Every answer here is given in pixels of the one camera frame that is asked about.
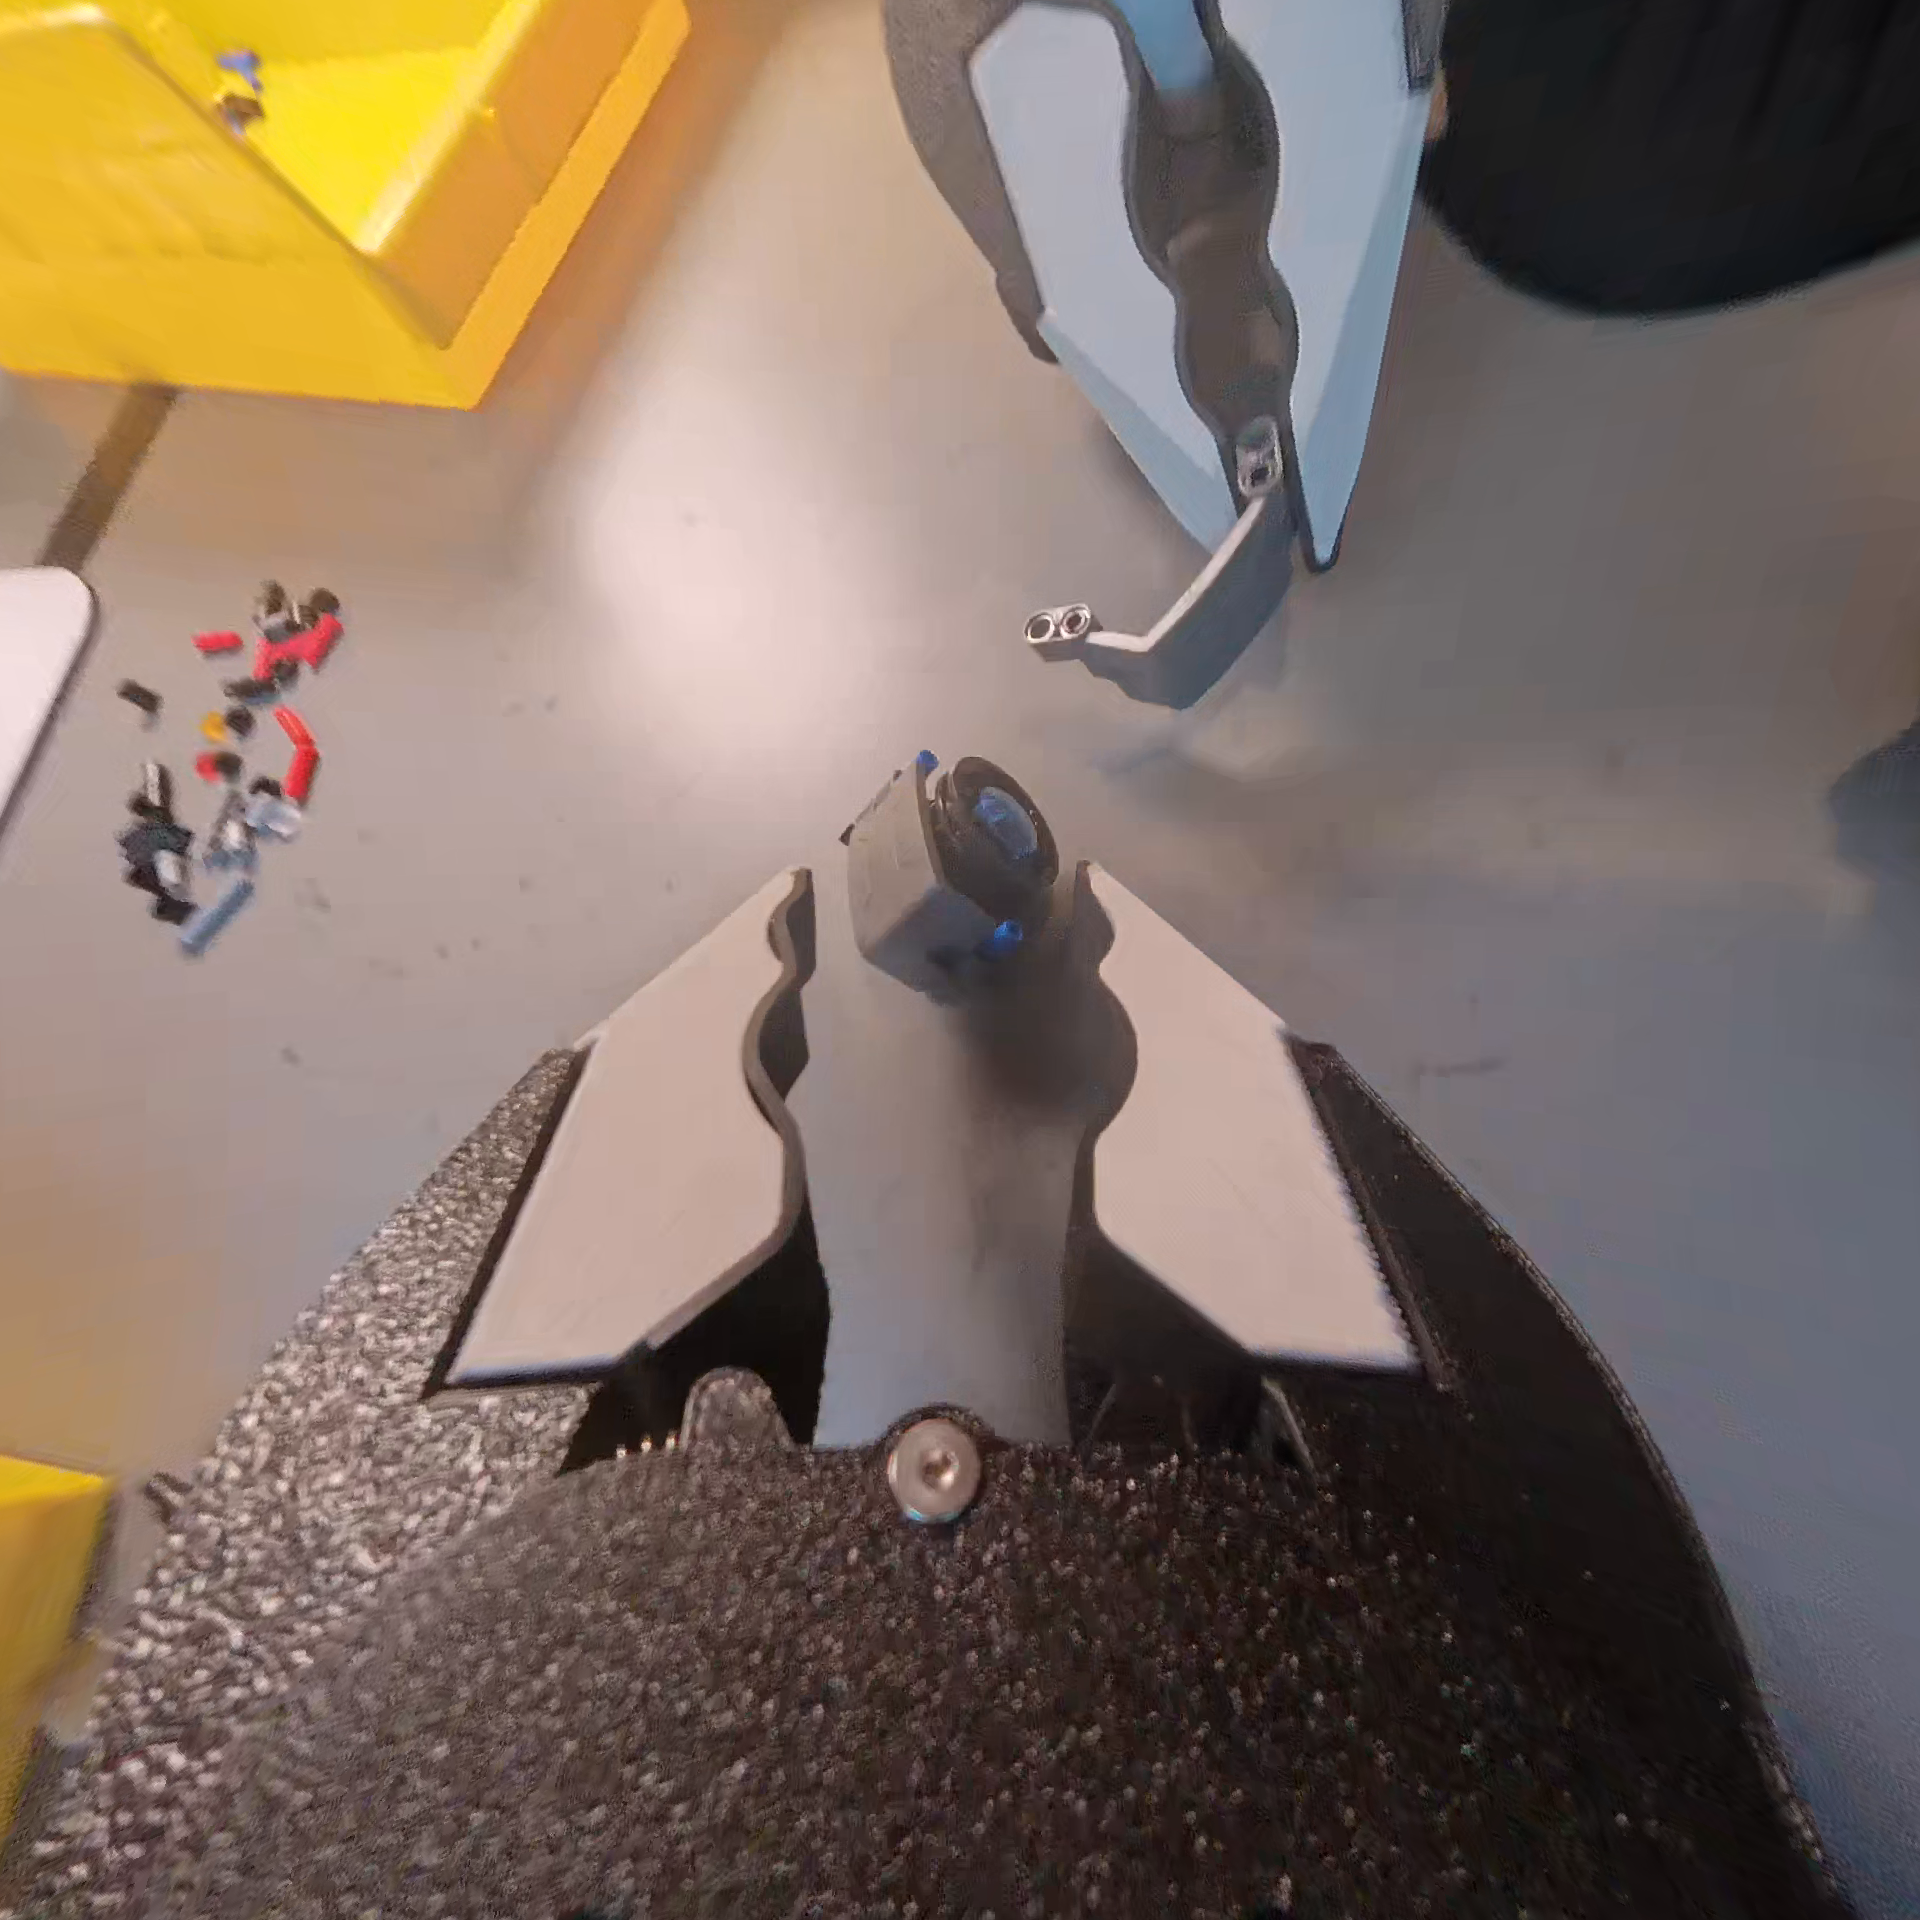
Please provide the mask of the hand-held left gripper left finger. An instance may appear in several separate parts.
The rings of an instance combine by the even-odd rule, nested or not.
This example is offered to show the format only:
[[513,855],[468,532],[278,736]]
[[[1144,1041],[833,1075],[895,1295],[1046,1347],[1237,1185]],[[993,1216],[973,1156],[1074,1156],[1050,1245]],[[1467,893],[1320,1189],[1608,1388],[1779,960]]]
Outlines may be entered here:
[[456,1392],[586,1383],[576,1447],[665,1441],[742,1369],[814,1439],[831,1294],[791,1094],[814,888],[783,870],[568,1058],[443,1352]]

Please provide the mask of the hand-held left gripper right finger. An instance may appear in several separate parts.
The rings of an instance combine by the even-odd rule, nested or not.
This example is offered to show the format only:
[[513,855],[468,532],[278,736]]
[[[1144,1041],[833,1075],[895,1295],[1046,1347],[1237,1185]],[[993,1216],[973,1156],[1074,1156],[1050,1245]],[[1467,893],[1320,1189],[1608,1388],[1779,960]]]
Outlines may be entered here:
[[1065,1266],[1076,1443],[1299,1443],[1292,1372],[1413,1380],[1418,1319],[1291,1029],[1107,868],[1074,877],[1095,1114]]

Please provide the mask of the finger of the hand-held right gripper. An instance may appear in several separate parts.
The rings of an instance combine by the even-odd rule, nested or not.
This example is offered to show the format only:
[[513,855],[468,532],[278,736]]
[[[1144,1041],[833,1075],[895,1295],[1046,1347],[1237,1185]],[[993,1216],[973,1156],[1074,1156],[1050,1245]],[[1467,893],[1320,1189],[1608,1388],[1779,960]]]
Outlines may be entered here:
[[1257,283],[1280,334],[1284,494],[1310,571],[1340,555],[1381,393],[1432,108],[1432,6],[1204,4],[1251,88]]
[[1263,418],[1263,103],[1222,4],[1015,4],[968,101],[1037,334],[1172,519],[1212,554]]

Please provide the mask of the black toy lens assembly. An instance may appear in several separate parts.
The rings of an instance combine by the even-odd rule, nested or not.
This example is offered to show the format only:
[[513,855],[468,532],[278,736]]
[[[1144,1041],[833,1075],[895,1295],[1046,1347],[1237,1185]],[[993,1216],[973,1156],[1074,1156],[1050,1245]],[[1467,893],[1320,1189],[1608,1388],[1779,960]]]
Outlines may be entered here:
[[985,755],[893,772],[843,834],[861,955],[957,1004],[1038,948],[1062,862],[1043,808]]

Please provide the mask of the grey curved toy panel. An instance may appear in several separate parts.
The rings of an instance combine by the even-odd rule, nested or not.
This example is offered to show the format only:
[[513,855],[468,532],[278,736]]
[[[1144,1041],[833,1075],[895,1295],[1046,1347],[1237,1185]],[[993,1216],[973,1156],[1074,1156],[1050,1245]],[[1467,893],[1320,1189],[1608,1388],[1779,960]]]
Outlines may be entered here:
[[1251,418],[1234,438],[1242,510],[1212,557],[1146,633],[1104,627],[1084,602],[1040,608],[1022,625],[1045,661],[1076,661],[1132,702],[1193,708],[1278,611],[1292,577],[1295,512],[1284,426]]

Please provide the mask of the pile of small toy parts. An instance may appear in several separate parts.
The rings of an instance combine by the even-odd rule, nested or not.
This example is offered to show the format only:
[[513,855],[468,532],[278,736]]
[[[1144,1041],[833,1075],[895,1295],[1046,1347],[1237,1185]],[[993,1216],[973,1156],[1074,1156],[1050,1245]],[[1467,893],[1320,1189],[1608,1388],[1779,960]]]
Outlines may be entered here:
[[337,592],[297,594],[276,580],[258,585],[247,627],[192,635],[194,655],[225,669],[189,738],[204,811],[180,799],[176,770],[151,755],[114,834],[122,883],[192,961],[255,903],[265,859],[306,827],[325,745],[301,699],[345,638]]

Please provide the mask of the yellow storage bin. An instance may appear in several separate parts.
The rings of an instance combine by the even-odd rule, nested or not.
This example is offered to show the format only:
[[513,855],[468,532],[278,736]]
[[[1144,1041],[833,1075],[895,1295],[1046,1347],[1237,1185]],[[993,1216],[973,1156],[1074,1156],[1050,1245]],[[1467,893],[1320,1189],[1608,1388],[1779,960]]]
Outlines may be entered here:
[[688,31],[680,1],[5,4],[5,369],[472,409]]
[[114,1479],[3,1455],[3,1822],[28,1770],[38,1714],[76,1637],[116,1503]]

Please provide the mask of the white rounded board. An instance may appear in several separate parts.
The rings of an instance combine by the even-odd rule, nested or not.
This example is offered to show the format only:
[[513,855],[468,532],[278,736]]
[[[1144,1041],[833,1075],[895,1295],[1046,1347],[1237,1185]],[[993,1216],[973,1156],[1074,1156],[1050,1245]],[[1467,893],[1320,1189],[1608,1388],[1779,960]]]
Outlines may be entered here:
[[3,571],[3,826],[11,827],[99,619],[83,574],[53,563]]

